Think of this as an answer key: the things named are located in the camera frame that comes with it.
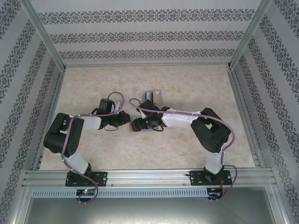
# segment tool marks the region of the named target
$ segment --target damask pattern wall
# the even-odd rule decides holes
[[[66,65],[229,62],[261,0],[33,0]]]
[[[17,0],[0,0],[0,224],[32,168],[61,72]]]
[[[299,223],[299,1],[274,0],[235,67],[257,142]]]

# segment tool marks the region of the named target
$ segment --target metal bracket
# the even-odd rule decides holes
[[[99,187],[105,187],[107,183],[107,172],[92,172],[92,179],[97,183]],[[66,187],[93,187],[94,184],[89,182],[87,185],[76,183],[71,180],[70,173],[67,174],[65,180]]]
[[[223,170],[217,174],[214,180],[210,181],[206,178],[206,173],[204,170],[191,170],[189,172],[191,186],[208,186],[208,185],[221,185],[221,180],[223,185],[231,185],[232,177],[229,170]]]

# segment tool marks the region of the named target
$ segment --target purple cable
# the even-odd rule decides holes
[[[237,179],[237,175],[238,175],[238,170],[237,170],[237,167],[236,167],[236,166],[234,166],[234,165],[226,165],[226,164],[223,164],[224,151],[227,150],[227,149],[234,143],[234,141],[235,141],[235,132],[234,132],[233,128],[232,128],[228,123],[226,123],[225,121],[223,121],[223,120],[221,120],[221,119],[218,119],[218,118],[215,118],[215,117],[212,117],[212,116],[203,115],[203,114],[198,114],[198,113],[192,113],[192,112],[155,111],[155,110],[148,110],[148,109],[143,109],[143,108],[141,108],[141,107],[138,107],[138,106],[134,105],[134,104],[132,103],[132,100],[137,100],[139,103],[140,103],[140,100],[137,99],[137,98],[131,98],[131,99],[129,99],[129,103],[130,103],[133,107],[135,107],[135,108],[137,108],[137,109],[139,109],[139,110],[141,110],[141,111],[154,112],[154,113],[168,113],[168,114],[192,115],[192,116],[202,117],[202,118],[206,118],[206,119],[212,119],[212,120],[215,120],[215,121],[218,121],[218,122],[224,124],[224,125],[230,130],[230,132],[231,132],[232,135],[233,135],[233,138],[232,138],[231,142],[230,142],[227,146],[225,146],[225,147],[223,148],[223,150],[222,150],[222,154],[221,154],[220,163],[221,163],[221,165],[223,165],[223,166],[225,166],[225,167],[233,167],[233,168],[235,168],[235,177],[234,177],[234,180],[233,180],[233,182],[232,182],[232,185],[229,187],[229,189],[228,189],[228,191],[226,192],[226,194],[225,194],[222,198],[217,199],[217,202],[218,202],[219,200],[225,198],[225,197],[227,196],[227,194],[231,191],[233,185],[235,184],[235,181],[236,181],[236,179]]]
[[[64,153],[65,153],[66,146],[67,146],[67,142],[68,142],[68,140],[69,140],[69,136],[70,136],[70,133],[71,133],[71,126],[72,126],[73,121],[74,121],[75,118],[79,118],[79,117],[107,117],[107,116],[111,116],[111,115],[116,114],[116,113],[118,113],[119,111],[121,111],[121,110],[122,110],[122,107],[123,107],[123,105],[124,105],[125,99],[124,99],[123,95],[122,95],[120,92],[112,92],[112,93],[109,94],[109,96],[108,96],[107,98],[109,99],[110,96],[113,95],[113,94],[115,94],[115,93],[119,94],[119,95],[121,96],[121,99],[122,99],[122,104],[121,104],[120,108],[119,108],[117,111],[114,111],[113,113],[109,113],[109,114],[99,114],[99,115],[95,115],[95,114],[78,114],[78,115],[75,115],[75,116],[73,116],[73,117],[71,118],[71,120],[70,120],[70,124],[69,124],[69,127],[68,127],[68,132],[67,132],[66,137],[65,137],[64,146],[63,146],[63,148],[62,148],[62,152],[61,152],[61,159],[62,159],[62,161],[64,162],[64,164],[65,164],[65,165],[66,165],[66,166],[67,166],[73,173],[76,173],[76,174],[78,174],[78,175],[84,177],[85,179],[88,179],[89,181],[91,181],[91,182],[94,184],[94,186],[95,186],[95,188],[96,188],[96,194],[95,194],[95,195],[93,196],[93,198],[91,198],[89,201],[84,202],[84,204],[87,204],[87,203],[92,202],[92,201],[97,197],[97,195],[98,195],[98,193],[99,193],[99,187],[98,187],[97,183],[96,183],[93,179],[91,179],[91,178],[89,178],[88,176],[85,176],[84,174],[81,174],[81,173],[79,173],[78,171],[74,170],[74,169],[73,169],[73,168],[72,168],[72,167],[65,161]]]

